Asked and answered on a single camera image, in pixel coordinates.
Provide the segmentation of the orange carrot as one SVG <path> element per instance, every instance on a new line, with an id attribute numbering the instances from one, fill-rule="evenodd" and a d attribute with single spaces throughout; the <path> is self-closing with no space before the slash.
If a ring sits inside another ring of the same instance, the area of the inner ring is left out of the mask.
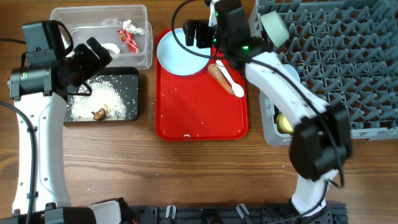
<path id="1" fill-rule="evenodd" d="M 208 73 L 218 82 L 218 84 L 230 95 L 234 94 L 231 85 L 226 81 L 223 73 L 215 64 L 209 64 Z"/>

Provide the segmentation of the light blue plate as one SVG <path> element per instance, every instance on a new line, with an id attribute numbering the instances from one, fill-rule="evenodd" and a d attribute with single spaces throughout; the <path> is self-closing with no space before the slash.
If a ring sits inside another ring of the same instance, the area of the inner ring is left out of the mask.
<path id="1" fill-rule="evenodd" d="M 168 31 L 157 46 L 157 59 L 166 71 L 179 76 L 193 75 L 202 70 L 209 59 L 193 55 L 178 45 L 172 31 Z"/>

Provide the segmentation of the brown food scrap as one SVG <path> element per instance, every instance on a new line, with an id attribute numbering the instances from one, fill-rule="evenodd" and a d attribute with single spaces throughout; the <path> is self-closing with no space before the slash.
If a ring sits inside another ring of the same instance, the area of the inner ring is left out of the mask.
<path id="1" fill-rule="evenodd" d="M 93 115 L 93 119 L 95 121 L 104 120 L 106 117 L 106 111 L 104 108 L 99 109 L 97 112 L 92 111 L 91 114 Z"/>

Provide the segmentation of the red snack wrapper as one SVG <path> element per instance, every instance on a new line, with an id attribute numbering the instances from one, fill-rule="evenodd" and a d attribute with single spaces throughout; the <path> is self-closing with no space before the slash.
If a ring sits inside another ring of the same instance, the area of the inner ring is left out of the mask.
<path id="1" fill-rule="evenodd" d="M 117 35 L 121 39 L 122 43 L 127 47 L 130 53 L 136 54 L 140 52 L 139 47 L 136 44 L 136 41 L 133 39 L 131 33 L 124 29 L 120 29 L 117 31 Z"/>

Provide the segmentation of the white plastic spoon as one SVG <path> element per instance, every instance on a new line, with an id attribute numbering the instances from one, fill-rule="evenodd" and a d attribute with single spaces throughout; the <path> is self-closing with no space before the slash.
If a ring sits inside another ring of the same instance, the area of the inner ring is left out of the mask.
<path id="1" fill-rule="evenodd" d="M 241 85 L 237 84 L 232 79 L 231 75 L 229 74 L 227 68 L 222 63 L 222 61 L 221 60 L 217 60 L 216 61 L 216 66 L 221 70 L 223 76 L 225 77 L 225 79 L 227 79 L 227 81 L 231 85 L 231 89 L 232 89 L 234 95 L 237 96 L 238 98 L 242 98 L 245 95 L 245 91 L 243 90 L 243 87 Z"/>

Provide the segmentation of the pale green bowl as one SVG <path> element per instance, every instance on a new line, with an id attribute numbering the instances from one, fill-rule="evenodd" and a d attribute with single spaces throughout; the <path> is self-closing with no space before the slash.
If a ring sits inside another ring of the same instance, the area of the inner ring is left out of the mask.
<path id="1" fill-rule="evenodd" d="M 263 14 L 260 19 L 267 35 L 277 48 L 289 39 L 289 32 L 278 13 L 272 11 Z"/>

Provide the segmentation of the white tissue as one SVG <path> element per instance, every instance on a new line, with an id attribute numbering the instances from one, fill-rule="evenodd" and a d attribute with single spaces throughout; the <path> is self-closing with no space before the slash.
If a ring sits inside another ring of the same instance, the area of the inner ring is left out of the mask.
<path id="1" fill-rule="evenodd" d="M 145 34 L 145 30 L 141 27 L 136 27 L 135 25 L 133 25 L 131 20 L 122 22 L 122 25 L 123 29 L 130 34 L 139 34 L 139 35 Z"/>

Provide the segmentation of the yellow cup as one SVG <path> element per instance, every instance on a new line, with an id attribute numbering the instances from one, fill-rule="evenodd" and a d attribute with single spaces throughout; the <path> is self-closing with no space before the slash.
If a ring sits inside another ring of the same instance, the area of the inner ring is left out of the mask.
<path id="1" fill-rule="evenodd" d="M 283 114 L 278 114 L 275 123 L 277 125 L 278 132 L 281 134 L 293 134 L 294 129 L 290 125 L 289 120 L 283 115 Z"/>

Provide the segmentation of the light blue bowl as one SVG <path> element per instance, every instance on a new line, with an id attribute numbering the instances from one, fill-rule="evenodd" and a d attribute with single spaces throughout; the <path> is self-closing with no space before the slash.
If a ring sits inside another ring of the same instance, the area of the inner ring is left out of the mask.
<path id="1" fill-rule="evenodd" d="M 295 67 L 289 64 L 283 64 L 283 67 L 290 73 L 291 76 L 300 82 L 300 77 Z"/>

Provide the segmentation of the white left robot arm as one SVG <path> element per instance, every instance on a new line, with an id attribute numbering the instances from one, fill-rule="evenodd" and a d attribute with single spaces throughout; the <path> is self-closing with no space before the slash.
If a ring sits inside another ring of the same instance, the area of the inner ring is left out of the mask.
<path id="1" fill-rule="evenodd" d="M 122 198 L 73 207 L 63 166 L 63 122 L 68 97 L 107 66 L 112 58 L 94 38 L 64 45 L 60 21 L 22 28 L 27 51 L 8 80 L 19 123 L 19 175 L 7 223 L 134 223 Z"/>

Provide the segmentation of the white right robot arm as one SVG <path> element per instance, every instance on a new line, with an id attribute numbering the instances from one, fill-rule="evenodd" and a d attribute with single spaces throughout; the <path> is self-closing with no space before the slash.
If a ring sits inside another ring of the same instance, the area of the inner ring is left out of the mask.
<path id="1" fill-rule="evenodd" d="M 333 179 L 353 154 L 349 113 L 342 103 L 330 105 L 305 88 L 285 69 L 278 55 L 261 37 L 252 36 L 240 1 L 205 1 L 207 20 L 188 20 L 183 25 L 184 50 L 193 45 L 215 47 L 233 69 L 244 69 L 249 83 L 278 107 L 294 129 L 289 158 L 298 173 L 291 204 L 298 217 L 310 218 L 326 205 Z"/>

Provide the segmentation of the grey-blue dishwasher rack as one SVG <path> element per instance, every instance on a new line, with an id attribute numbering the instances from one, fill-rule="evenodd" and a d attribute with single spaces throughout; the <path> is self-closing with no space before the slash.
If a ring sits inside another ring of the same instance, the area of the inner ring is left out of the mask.
<path id="1" fill-rule="evenodd" d="M 290 35 L 279 59 L 319 98 L 346 106 L 352 138 L 397 137 L 396 1 L 256 1 L 252 35 L 267 39 L 260 18 L 269 12 Z"/>

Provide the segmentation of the clear plastic bin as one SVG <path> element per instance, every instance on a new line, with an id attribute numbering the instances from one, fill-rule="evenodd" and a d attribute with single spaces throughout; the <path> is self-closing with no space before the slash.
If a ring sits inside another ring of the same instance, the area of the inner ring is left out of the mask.
<path id="1" fill-rule="evenodd" d="M 67 27 L 74 45 L 84 44 L 90 37 L 101 44 L 116 45 L 120 53 L 111 52 L 113 61 L 109 67 L 146 70 L 152 65 L 152 26 L 148 21 L 147 8 L 142 4 L 58 7 L 52 11 L 50 18 Z M 138 53 L 128 51 L 117 35 L 124 21 L 131 21 L 134 26 L 144 29 L 144 34 L 133 35 Z"/>

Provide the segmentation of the red plastic tray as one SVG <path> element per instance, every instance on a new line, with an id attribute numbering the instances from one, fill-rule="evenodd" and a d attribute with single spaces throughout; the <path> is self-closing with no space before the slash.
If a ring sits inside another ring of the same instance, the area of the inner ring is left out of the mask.
<path id="1" fill-rule="evenodd" d="M 208 73 L 212 63 L 187 76 L 167 71 L 156 59 L 155 131 L 166 141 L 233 140 L 249 126 L 247 98 L 230 95 Z"/>

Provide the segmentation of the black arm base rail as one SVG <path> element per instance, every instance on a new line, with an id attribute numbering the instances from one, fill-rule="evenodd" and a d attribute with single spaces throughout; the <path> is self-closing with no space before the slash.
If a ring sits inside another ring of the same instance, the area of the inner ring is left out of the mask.
<path id="1" fill-rule="evenodd" d="M 344 203 L 326 203 L 316 213 L 299 217 L 289 203 L 266 204 L 258 207 L 177 207 L 131 206 L 138 223 L 206 224 L 206 223 L 325 223 L 348 224 Z"/>

